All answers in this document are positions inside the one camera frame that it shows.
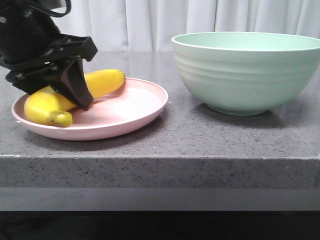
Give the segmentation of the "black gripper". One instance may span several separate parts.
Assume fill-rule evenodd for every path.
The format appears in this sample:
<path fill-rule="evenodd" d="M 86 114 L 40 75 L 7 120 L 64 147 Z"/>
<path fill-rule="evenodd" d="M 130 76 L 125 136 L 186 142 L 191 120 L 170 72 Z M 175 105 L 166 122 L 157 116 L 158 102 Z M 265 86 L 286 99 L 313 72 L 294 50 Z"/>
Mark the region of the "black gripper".
<path fill-rule="evenodd" d="M 50 85 L 83 110 L 93 102 L 84 76 L 83 60 L 91 61 L 97 47 L 89 36 L 61 33 L 53 18 L 70 13 L 53 11 L 42 0 L 0 2 L 0 65 L 10 70 L 7 81 L 32 94 Z"/>

